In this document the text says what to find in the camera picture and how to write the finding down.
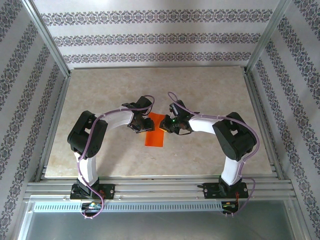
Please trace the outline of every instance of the orange cloth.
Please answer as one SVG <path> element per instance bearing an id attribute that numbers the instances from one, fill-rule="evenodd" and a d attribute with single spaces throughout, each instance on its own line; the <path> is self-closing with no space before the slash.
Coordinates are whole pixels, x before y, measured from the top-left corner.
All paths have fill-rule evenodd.
<path id="1" fill-rule="evenodd" d="M 163 147 L 165 132 L 159 126 L 165 115 L 150 112 L 148 116 L 154 122 L 154 131 L 146 132 L 144 145 L 148 147 Z"/>

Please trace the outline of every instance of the damask pattern wall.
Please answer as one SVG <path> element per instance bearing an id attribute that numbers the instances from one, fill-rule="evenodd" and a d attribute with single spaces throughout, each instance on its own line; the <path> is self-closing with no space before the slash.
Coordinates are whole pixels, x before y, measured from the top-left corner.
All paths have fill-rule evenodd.
<path id="1" fill-rule="evenodd" d="M 0 240 L 11 239 L 64 76 L 19 0 L 0 0 Z"/>
<path id="2" fill-rule="evenodd" d="M 279 0 L 35 0 L 70 69 L 245 66 Z"/>
<path id="3" fill-rule="evenodd" d="M 294 0 L 252 71 L 311 239 L 320 239 L 320 7 Z"/>

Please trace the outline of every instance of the floor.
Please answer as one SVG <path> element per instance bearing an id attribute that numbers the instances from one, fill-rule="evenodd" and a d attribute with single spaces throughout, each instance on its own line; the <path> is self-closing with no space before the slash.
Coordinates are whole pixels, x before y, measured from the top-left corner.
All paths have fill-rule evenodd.
<path id="1" fill-rule="evenodd" d="M 123 103 L 153 95 L 153 112 L 170 114 L 167 92 L 172 91 L 187 108 L 204 114 L 238 112 L 259 132 L 240 67 L 172 67 L 81 69 L 72 71 L 45 176 L 76 177 L 77 165 L 67 136 L 80 114 L 104 113 Z M 244 174 L 270 174 L 263 141 Z M 164 135 L 163 147 L 145 146 L 145 133 L 120 126 L 108 132 L 97 154 L 99 176 L 219 175 L 225 155 L 217 138 L 194 132 L 186 136 Z"/>

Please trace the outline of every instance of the black mounting bracket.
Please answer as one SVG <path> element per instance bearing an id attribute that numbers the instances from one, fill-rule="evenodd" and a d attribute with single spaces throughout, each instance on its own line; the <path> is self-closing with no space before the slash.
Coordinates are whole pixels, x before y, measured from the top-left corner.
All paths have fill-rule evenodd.
<path id="1" fill-rule="evenodd" d="M 77 183 L 73 184 L 71 188 L 70 200 L 100 200 L 100 197 L 88 189 L 87 186 L 83 185 L 78 179 L 76 181 Z M 99 184 L 99 180 L 97 180 L 91 187 L 100 193 L 103 199 L 114 199 L 116 185 Z"/>
<path id="2" fill-rule="evenodd" d="M 236 191 L 228 192 L 227 195 L 221 192 L 218 182 L 205 182 L 202 185 L 198 185 L 198 187 L 203 189 L 205 199 L 236 199 L 236 193 L 239 194 L 239 199 L 247 199 L 249 197 L 245 182 L 240 182 Z"/>

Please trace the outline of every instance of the striped wallpaper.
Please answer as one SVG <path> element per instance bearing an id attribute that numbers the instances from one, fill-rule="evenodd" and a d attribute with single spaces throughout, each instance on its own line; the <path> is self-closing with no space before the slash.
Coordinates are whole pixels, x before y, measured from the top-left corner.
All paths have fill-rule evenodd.
<path id="1" fill-rule="evenodd" d="M 320 8 L 292 1 L 255 65 L 283 172 L 297 194 L 311 239 L 320 239 Z"/>
<path id="2" fill-rule="evenodd" d="M 0 240 L 11 239 L 64 76 L 19 0 L 0 0 Z"/>
<path id="3" fill-rule="evenodd" d="M 245 66 L 279 0 L 35 0 L 69 68 Z"/>

